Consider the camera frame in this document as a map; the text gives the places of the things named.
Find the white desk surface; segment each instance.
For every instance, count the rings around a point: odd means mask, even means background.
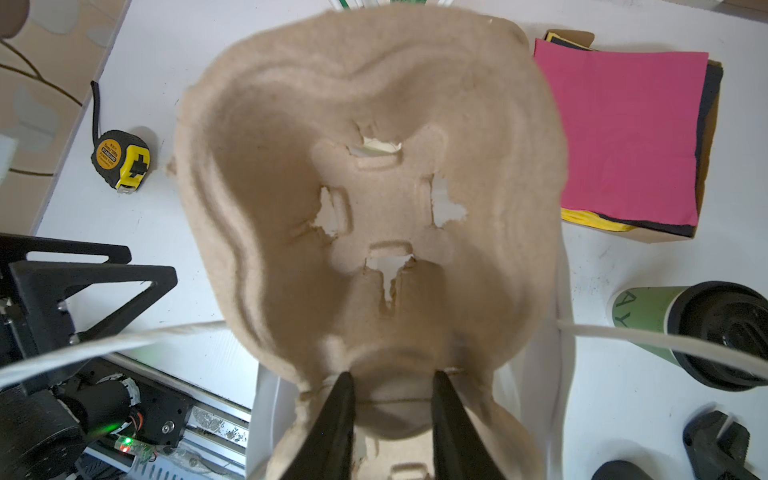
[[[646,245],[564,225],[577,322],[608,324],[605,305],[623,286],[729,280],[768,295],[768,25],[661,0],[455,0],[457,6],[509,18],[529,38],[548,28],[575,28],[594,32],[598,49],[708,51],[725,67],[696,239]],[[38,229],[43,237],[125,244],[134,263],[176,267],[179,285],[130,329],[221,318],[174,181],[162,168],[172,154],[182,91],[239,38],[327,8],[324,0],[131,3],[101,76],[101,131],[144,127],[136,132],[151,144],[160,166],[138,193],[111,191],[91,166],[88,107]],[[110,287],[78,295],[83,297],[72,302],[72,310],[83,326],[128,297]],[[693,478],[682,429],[695,413],[714,406],[750,430],[747,462],[758,477],[768,478],[767,388],[708,389],[631,344],[579,339],[577,352],[565,424],[565,478],[591,478],[616,458],[634,460],[656,480]],[[252,404],[257,362],[230,334],[131,355]]]

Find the pink paper sheet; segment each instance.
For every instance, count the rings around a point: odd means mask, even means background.
[[[697,225],[696,123],[708,54],[580,51],[536,40],[568,137],[563,208]]]

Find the floral wallpaper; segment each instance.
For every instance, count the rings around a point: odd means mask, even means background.
[[[35,228],[126,1],[0,1],[1,232]]]

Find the tape measure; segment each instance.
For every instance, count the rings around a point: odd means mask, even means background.
[[[109,130],[99,137],[101,99],[98,83],[92,81],[91,90],[94,95],[94,153],[91,154],[91,162],[110,187],[120,193],[131,194],[139,188],[149,171],[149,148],[136,135],[121,130]]]

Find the white rope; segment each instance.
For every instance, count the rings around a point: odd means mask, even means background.
[[[63,349],[44,353],[30,359],[12,363],[0,369],[0,389],[15,385],[33,376],[59,367],[107,355],[119,350],[135,349],[176,338],[178,336],[214,333],[227,330],[223,320],[218,322],[193,323],[191,325],[170,326],[163,329],[146,330],[139,333],[122,333],[104,339],[92,340]]]
[[[768,362],[759,356],[726,346],[707,342],[706,340],[685,335],[670,335],[647,330],[625,329],[613,326],[582,325],[558,321],[558,327],[563,332],[576,336],[593,338],[626,340],[632,343],[657,346],[687,355],[698,356],[712,362],[723,363],[731,368],[749,372],[752,375],[768,379]]]

